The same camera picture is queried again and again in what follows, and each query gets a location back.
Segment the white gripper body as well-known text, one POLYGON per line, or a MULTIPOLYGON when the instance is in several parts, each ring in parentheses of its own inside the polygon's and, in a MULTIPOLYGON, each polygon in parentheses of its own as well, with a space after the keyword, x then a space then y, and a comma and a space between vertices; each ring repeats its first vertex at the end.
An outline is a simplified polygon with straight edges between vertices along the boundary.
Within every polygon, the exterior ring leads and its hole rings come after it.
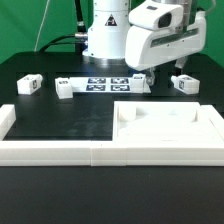
POLYGON ((145 0, 129 13, 125 61, 142 71, 201 51, 205 12, 197 0, 145 0))

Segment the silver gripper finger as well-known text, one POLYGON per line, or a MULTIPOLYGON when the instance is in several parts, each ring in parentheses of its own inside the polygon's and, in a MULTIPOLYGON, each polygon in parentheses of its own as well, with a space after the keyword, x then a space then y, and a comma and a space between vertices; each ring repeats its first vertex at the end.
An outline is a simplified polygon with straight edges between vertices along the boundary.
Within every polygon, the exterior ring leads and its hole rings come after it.
POLYGON ((176 76, 179 76, 182 74, 186 62, 187 62, 187 57, 182 57, 176 60, 176 63, 175 63, 176 76))
POLYGON ((153 86, 155 82, 155 73, 154 73, 155 68, 149 68, 146 70, 146 83, 149 86, 153 86))

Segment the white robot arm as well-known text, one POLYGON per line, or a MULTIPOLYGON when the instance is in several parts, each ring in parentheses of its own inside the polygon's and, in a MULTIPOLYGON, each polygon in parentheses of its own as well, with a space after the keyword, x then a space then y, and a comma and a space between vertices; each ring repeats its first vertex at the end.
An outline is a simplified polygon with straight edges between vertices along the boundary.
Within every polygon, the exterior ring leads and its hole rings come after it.
POLYGON ((93 23, 83 59, 99 65, 127 64, 143 71, 201 51, 206 18, 197 0, 94 0, 93 23))

